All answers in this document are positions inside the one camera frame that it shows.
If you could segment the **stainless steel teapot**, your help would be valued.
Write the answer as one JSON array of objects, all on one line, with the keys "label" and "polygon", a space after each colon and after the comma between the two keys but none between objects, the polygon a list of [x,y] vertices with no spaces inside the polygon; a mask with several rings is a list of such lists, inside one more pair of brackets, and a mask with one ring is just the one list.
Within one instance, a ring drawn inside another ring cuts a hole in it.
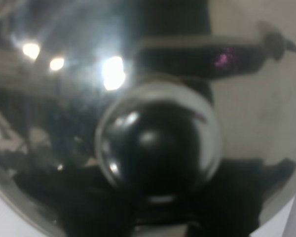
[{"label": "stainless steel teapot", "polygon": [[296,0],[0,0],[0,197],[49,237],[248,237],[296,193]]}]

